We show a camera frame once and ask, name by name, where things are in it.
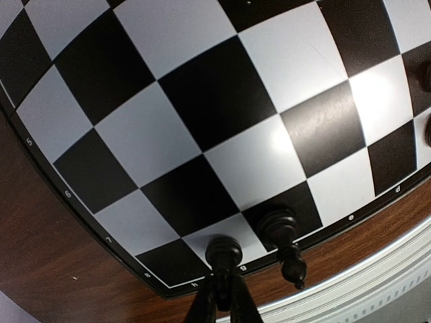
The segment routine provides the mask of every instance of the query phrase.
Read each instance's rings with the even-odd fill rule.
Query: black pawn
[[[264,216],[257,226],[257,234],[264,244],[278,249],[277,259],[282,263],[283,278],[304,289],[307,265],[301,251],[293,243],[299,234],[299,226],[289,209],[280,209]]]

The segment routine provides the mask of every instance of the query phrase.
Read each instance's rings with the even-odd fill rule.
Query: wood grain
[[[431,181],[308,250],[308,286],[380,250],[431,213]],[[182,322],[193,296],[164,301],[69,214],[0,118],[0,290],[42,323]],[[294,292],[273,266],[246,279],[257,304]]]

